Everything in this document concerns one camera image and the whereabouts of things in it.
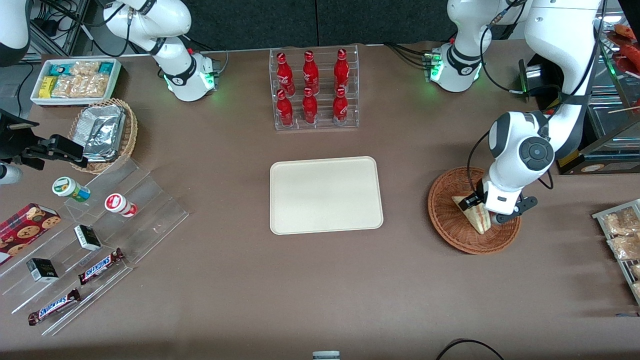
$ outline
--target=red bottle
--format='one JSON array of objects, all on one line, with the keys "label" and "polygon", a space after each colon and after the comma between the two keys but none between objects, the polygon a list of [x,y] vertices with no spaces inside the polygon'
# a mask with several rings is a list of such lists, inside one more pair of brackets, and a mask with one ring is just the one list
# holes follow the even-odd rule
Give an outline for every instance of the red bottle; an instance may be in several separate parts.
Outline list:
[{"label": "red bottle", "polygon": [[344,88],[344,92],[349,92],[349,63],[347,62],[347,51],[345,49],[338,50],[338,61],[333,67],[334,90]]},{"label": "red bottle", "polygon": [[292,127],[293,126],[293,106],[291,106],[291,101],[287,99],[287,94],[282,89],[278,89],[278,103],[276,107],[278,108],[278,116],[280,117],[280,122],[284,127]]},{"label": "red bottle", "polygon": [[347,106],[349,103],[344,97],[344,88],[338,88],[337,97],[333,100],[333,123],[343,126],[347,122]]},{"label": "red bottle", "polygon": [[293,71],[291,71],[284,53],[278,53],[276,58],[278,59],[278,82],[280,87],[287,93],[287,97],[292,97],[296,93],[296,86],[293,85]]},{"label": "red bottle", "polygon": [[305,110],[305,121],[307,124],[315,124],[318,118],[318,101],[310,87],[305,88],[305,98],[302,99],[302,108]]},{"label": "red bottle", "polygon": [[320,78],[313,51],[305,51],[305,66],[302,67],[302,73],[305,76],[305,86],[310,87],[314,95],[317,95],[320,92]]}]

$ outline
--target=wicker basket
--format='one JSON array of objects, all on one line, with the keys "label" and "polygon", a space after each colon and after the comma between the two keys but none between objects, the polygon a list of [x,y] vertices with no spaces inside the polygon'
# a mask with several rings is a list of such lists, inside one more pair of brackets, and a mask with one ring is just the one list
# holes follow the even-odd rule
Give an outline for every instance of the wicker basket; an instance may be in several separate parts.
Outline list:
[{"label": "wicker basket", "polygon": [[[483,174],[484,170],[471,168],[474,183],[480,181]],[[444,240],[469,254],[493,254],[504,250],[520,231],[520,217],[502,225],[492,224],[491,229],[480,235],[451,200],[452,196],[470,193],[466,167],[451,169],[436,179],[431,185],[427,205],[433,226]]]},{"label": "wicker basket", "polygon": [[[125,119],[124,130],[122,131],[122,138],[120,140],[120,149],[118,150],[117,159],[123,158],[124,156],[131,156],[131,153],[133,153],[133,148],[136,146],[136,136],[138,135],[138,121],[136,120],[136,114],[133,113],[133,111],[131,110],[131,108],[126,102],[120,99],[108,99],[105,101],[96,102],[95,104],[91,104],[90,106],[107,106],[107,105],[119,105],[127,112],[127,117]],[[76,132],[78,119],[80,119],[80,114],[76,116],[76,121],[74,121],[73,125],[71,125],[71,130],[69,131],[70,139],[73,138],[73,135]],[[105,171],[105,169],[107,169],[109,166],[111,166],[111,164],[113,164],[114,161],[109,163],[89,163],[86,168],[81,168],[75,164],[71,164],[71,166],[73,166],[78,171],[90,172],[91,174],[99,174]]]}]

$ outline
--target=clear acrylic display stand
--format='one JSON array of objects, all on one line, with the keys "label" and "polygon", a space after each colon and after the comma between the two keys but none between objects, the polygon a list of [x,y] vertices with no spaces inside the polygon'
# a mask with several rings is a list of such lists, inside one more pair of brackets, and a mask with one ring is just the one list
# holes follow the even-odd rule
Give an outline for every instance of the clear acrylic display stand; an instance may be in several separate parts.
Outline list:
[{"label": "clear acrylic display stand", "polygon": [[[347,61],[349,62],[349,89],[346,94],[347,119],[342,126],[333,123],[333,100],[335,89],[333,87],[333,67],[338,60],[338,50],[347,51]],[[314,60],[320,73],[320,92],[316,95],[318,102],[318,120],[314,125],[307,124],[304,119],[302,109],[302,99],[305,97],[305,80],[302,74],[302,66],[305,64],[305,51],[314,52]],[[293,126],[284,127],[278,116],[276,104],[278,98],[276,92],[280,88],[278,82],[278,61],[276,55],[284,53],[287,56],[287,63],[293,71],[293,83],[296,86],[296,93],[289,98],[293,105]],[[315,130],[315,129],[343,129],[345,127],[358,127],[360,124],[360,108],[358,100],[360,98],[360,67],[358,64],[358,46],[326,46],[309,47],[306,49],[272,49],[269,54],[269,78],[271,79],[271,98],[273,100],[273,118],[277,131],[292,130]]]},{"label": "clear acrylic display stand", "polygon": [[[42,335],[55,335],[60,331],[131,272],[135,264],[188,216],[175,199],[156,184],[149,171],[130,158],[118,160],[86,186],[91,190],[91,197],[86,202],[66,201],[58,211],[63,221],[43,236],[51,235],[44,240],[38,239],[31,244],[36,245],[31,252],[24,256],[19,254],[21,258],[12,259],[12,263],[0,269],[3,271],[0,274],[2,301],[12,309],[12,314],[23,317],[25,324],[30,313],[39,311],[74,288],[79,290],[80,303],[69,305],[33,326]],[[138,206],[135,216],[125,218],[106,211],[104,199],[115,192]],[[102,244],[100,250],[92,252],[80,247],[74,233],[78,224],[93,228]],[[125,259],[81,286],[78,275],[116,248],[120,248]],[[50,284],[34,281],[26,265],[31,258],[50,259],[60,278]]]}]

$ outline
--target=cookie box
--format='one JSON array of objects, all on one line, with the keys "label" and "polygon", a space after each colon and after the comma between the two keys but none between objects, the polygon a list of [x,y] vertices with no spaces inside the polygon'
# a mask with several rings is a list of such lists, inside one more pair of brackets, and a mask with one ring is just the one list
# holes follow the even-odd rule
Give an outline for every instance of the cookie box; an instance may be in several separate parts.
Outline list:
[{"label": "cookie box", "polygon": [[0,265],[61,221],[58,213],[29,204],[0,224]]},{"label": "cookie box", "polygon": [[[51,75],[51,69],[57,65],[74,63],[75,61],[99,61],[101,63],[113,64],[113,67],[109,72],[109,81],[107,82],[107,88],[104,92],[104,95],[102,97],[75,97],[75,98],[40,97],[39,96],[40,87],[42,86],[42,82],[45,79],[45,77]],[[42,69],[40,69],[40,74],[38,75],[38,81],[36,81],[36,85],[33,87],[33,91],[31,92],[31,101],[33,101],[34,104],[37,104],[43,107],[83,106],[87,104],[93,104],[99,101],[105,101],[107,99],[110,99],[111,94],[113,94],[113,89],[115,89],[116,87],[116,81],[118,80],[118,75],[120,73],[121,67],[122,65],[120,64],[120,62],[114,58],[82,57],[82,58],[47,60],[42,64]]]}]

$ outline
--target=table surface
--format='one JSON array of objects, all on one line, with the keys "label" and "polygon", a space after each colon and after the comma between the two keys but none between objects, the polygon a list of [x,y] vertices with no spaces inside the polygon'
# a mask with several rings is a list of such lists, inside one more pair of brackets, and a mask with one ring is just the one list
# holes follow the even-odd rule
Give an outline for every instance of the table surface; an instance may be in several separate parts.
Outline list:
[{"label": "table surface", "polygon": [[[415,44],[430,48],[433,44]],[[466,255],[433,229],[426,195],[463,166],[472,144],[508,110],[533,110],[483,74],[451,94],[381,46],[360,50],[360,128],[276,133],[269,51],[230,54],[220,89],[177,100],[150,57],[122,58],[114,97],[137,115],[133,157],[190,216],[117,286],[59,334],[42,337],[0,301],[2,359],[433,359],[456,338],[505,358],[637,359],[637,311],[590,214],[639,197],[639,176],[555,177],[527,187],[540,205],[505,251]],[[504,85],[532,51],[496,41],[488,69]],[[77,108],[33,106],[40,136],[66,135]],[[480,146],[474,165],[491,156]],[[375,230],[277,236],[269,230],[269,168],[277,161],[371,156],[384,224]],[[26,203],[58,208],[64,162],[24,168],[0,188],[0,218]],[[491,359],[477,347],[457,350]]]}]

